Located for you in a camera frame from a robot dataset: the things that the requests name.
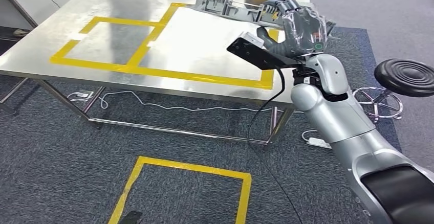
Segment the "white cable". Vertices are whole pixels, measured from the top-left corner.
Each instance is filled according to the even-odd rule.
[[[308,142],[309,139],[306,139],[305,134],[307,133],[314,133],[314,132],[318,132],[317,130],[306,130],[303,133],[301,133],[301,137],[303,138],[304,141]]]
[[[189,108],[185,108],[185,107],[181,107],[181,106],[174,106],[174,107],[165,107],[162,105],[158,105],[158,104],[154,104],[154,103],[143,103],[143,101],[139,98],[139,96],[136,95],[136,93],[134,93],[133,91],[119,91],[119,92],[114,92],[114,93],[106,93],[104,94],[102,97],[100,97],[99,99],[101,100],[100,106],[102,109],[107,109],[109,107],[109,103],[105,100],[107,96],[109,95],[116,95],[116,94],[125,94],[125,93],[131,93],[134,95],[134,97],[137,98],[137,100],[140,102],[140,104],[142,105],[153,105],[153,106],[157,106],[166,110],[171,110],[171,109],[183,109],[183,110],[188,110],[188,111],[204,111],[204,110],[214,110],[214,109],[222,109],[222,110],[249,110],[249,111],[258,111],[258,110],[254,110],[254,109],[249,109],[249,108],[225,108],[225,107],[211,107],[211,108],[198,108],[198,109],[189,109]],[[72,95],[76,95],[77,92],[72,93],[70,95],[68,95],[68,98]],[[88,97],[88,98],[84,98],[84,99],[79,99],[80,101],[82,100],[88,100],[92,97]],[[262,111],[268,111],[271,110],[272,108],[268,108],[268,109],[264,109]]]

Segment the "yellow tape outline on floor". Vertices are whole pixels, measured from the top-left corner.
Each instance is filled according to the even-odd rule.
[[[205,74],[197,74],[197,73],[177,72],[177,71],[168,71],[168,70],[140,67],[139,66],[140,61],[149,51],[150,48],[148,47],[149,42],[155,41],[158,38],[158,36],[161,34],[161,32],[164,30],[166,25],[169,23],[170,19],[175,14],[177,9],[185,6],[187,6],[187,4],[183,4],[183,3],[170,4],[169,8],[161,17],[159,22],[96,16],[89,23],[87,23],[83,29],[81,29],[79,34],[88,34],[99,22],[121,24],[121,25],[153,27],[154,29],[144,39],[144,41],[140,44],[136,52],[132,55],[131,59],[126,64],[112,64],[112,63],[103,63],[103,62],[90,61],[90,60],[65,58],[65,56],[69,53],[69,51],[71,51],[72,48],[74,48],[80,42],[80,40],[74,40],[74,39],[69,40],[57,53],[55,53],[51,57],[50,62],[54,64],[72,65],[72,66],[83,67],[83,68],[93,68],[93,69],[113,71],[113,72],[123,72],[129,74],[151,75],[151,76],[159,76],[159,77],[179,78],[179,79],[192,80],[192,81],[255,87],[255,88],[262,88],[262,89],[273,89],[273,78],[274,78],[273,70],[262,71],[260,80],[253,80],[253,79],[222,77],[222,76],[215,76],[215,75],[205,75]],[[277,40],[278,35],[279,35],[278,30],[275,29],[270,30],[270,36],[273,39]]]
[[[152,164],[152,165],[158,165],[158,166],[164,166],[170,168],[192,170],[192,171],[197,171],[202,173],[217,174],[217,175],[242,179],[243,183],[241,186],[240,201],[238,202],[238,211],[236,214],[235,224],[244,224],[246,222],[247,206],[249,203],[249,195],[250,195],[250,185],[252,183],[252,176],[249,173],[139,156],[139,158],[136,161],[136,164],[134,165],[133,170],[131,171],[131,174],[129,175],[128,181],[125,184],[122,194],[119,197],[118,203],[116,204],[115,209],[113,210],[112,216],[110,217],[108,224],[118,224],[119,219],[123,212],[123,208],[125,206],[126,199],[128,197],[128,193],[131,190],[131,187],[133,186],[134,182],[139,177],[144,164]]]

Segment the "black stool seat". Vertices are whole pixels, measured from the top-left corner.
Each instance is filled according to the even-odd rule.
[[[375,79],[386,89],[411,97],[434,95],[434,68],[413,60],[389,59],[375,68]]]

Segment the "stool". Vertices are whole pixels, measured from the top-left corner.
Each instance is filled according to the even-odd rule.
[[[374,112],[365,112],[374,118],[374,123],[379,118],[395,118],[400,120],[403,105],[401,100],[393,93],[410,97],[429,97],[434,95],[434,68],[413,60],[389,59],[380,63],[374,71],[375,79],[384,88],[362,87],[353,90],[354,97],[361,93],[368,101],[359,102],[362,106],[371,106]],[[380,94],[371,96],[366,91],[375,91]],[[392,98],[397,107],[384,104],[387,98]],[[392,115],[382,115],[379,107],[392,110]]]

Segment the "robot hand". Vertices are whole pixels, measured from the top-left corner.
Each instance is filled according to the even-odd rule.
[[[263,4],[278,8],[285,32],[285,41],[277,43],[264,27],[257,29],[268,51],[288,58],[323,52],[335,23],[326,22],[318,12],[301,7],[295,0],[267,0]]]

